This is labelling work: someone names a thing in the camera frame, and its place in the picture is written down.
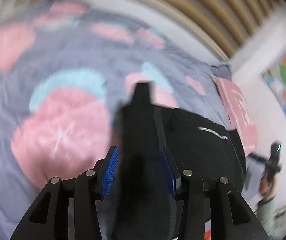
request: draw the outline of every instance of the human hand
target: human hand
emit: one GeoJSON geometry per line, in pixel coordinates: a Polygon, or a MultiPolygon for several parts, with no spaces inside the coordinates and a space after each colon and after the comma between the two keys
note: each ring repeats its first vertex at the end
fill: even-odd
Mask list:
{"type": "Polygon", "coordinates": [[[276,191],[276,187],[277,187],[277,180],[278,179],[277,179],[277,174],[276,174],[274,176],[274,181],[273,181],[271,192],[269,195],[265,196],[265,193],[268,191],[268,181],[267,181],[267,178],[265,176],[265,173],[262,174],[259,192],[262,195],[264,201],[267,201],[267,200],[269,200],[275,196],[275,191],[276,191]]]}

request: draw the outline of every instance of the green sleeve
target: green sleeve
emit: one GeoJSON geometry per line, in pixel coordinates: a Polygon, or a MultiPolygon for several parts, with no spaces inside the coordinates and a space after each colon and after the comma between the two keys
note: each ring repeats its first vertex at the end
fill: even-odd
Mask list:
{"type": "Polygon", "coordinates": [[[277,240],[276,235],[276,224],[275,224],[275,204],[274,197],[270,200],[263,201],[261,200],[258,203],[258,211],[256,216],[258,217],[260,223],[265,229],[267,235],[271,240],[277,240]]]}

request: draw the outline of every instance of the pink pillow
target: pink pillow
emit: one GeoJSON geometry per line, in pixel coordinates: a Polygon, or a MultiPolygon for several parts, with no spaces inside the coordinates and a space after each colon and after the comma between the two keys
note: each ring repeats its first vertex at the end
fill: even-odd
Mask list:
{"type": "Polygon", "coordinates": [[[212,76],[223,105],[230,118],[232,129],[237,129],[245,155],[254,152],[258,143],[258,132],[240,88],[233,82],[212,76]]]}

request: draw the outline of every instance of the bedsheet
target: bedsheet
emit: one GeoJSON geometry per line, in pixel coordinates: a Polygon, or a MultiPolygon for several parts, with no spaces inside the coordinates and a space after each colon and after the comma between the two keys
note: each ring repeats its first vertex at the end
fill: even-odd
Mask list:
{"type": "Polygon", "coordinates": [[[77,177],[122,144],[118,110],[139,81],[152,82],[154,104],[230,129],[211,75],[230,72],[82,0],[47,0],[1,24],[0,239],[51,177],[77,177]]]}

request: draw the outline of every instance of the pink spot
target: pink spot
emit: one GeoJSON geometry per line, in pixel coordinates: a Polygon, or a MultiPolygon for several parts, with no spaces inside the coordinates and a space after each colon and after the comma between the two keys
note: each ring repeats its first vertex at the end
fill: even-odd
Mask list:
{"type": "Polygon", "coordinates": [[[160,37],[156,36],[155,34],[151,33],[148,30],[140,28],[137,31],[138,36],[146,41],[147,43],[151,44],[156,49],[165,49],[165,42],[160,37]]]}
{"type": "Polygon", "coordinates": [[[10,70],[34,42],[35,34],[26,24],[0,27],[0,72],[10,70]]]}
{"type": "Polygon", "coordinates": [[[202,96],[205,96],[205,90],[203,88],[203,86],[198,82],[195,81],[194,79],[190,78],[190,77],[185,77],[186,82],[189,83],[192,87],[194,87],[194,89],[202,96]]]}
{"type": "Polygon", "coordinates": [[[87,11],[87,7],[72,0],[65,0],[62,2],[55,2],[50,11],[68,15],[80,15],[87,11]]]}
{"type": "Polygon", "coordinates": [[[51,24],[63,24],[68,20],[66,15],[56,15],[51,13],[41,14],[34,20],[34,25],[37,27],[48,26],[51,24]]]}
{"type": "Polygon", "coordinates": [[[94,96],[62,88],[16,129],[11,149],[28,179],[43,188],[53,176],[77,177],[105,158],[109,123],[106,106],[94,96]]]}
{"type": "MultiPolygon", "coordinates": [[[[141,73],[130,73],[125,78],[125,87],[128,94],[133,94],[135,86],[138,82],[150,81],[146,76],[141,73]]],[[[178,105],[173,95],[162,87],[156,86],[152,83],[150,86],[152,103],[158,106],[166,106],[170,108],[177,108],[178,105]]]]}
{"type": "Polygon", "coordinates": [[[117,26],[111,26],[105,23],[97,23],[91,27],[91,30],[104,39],[112,41],[120,41],[127,44],[133,44],[134,39],[131,37],[130,31],[117,26]]]}

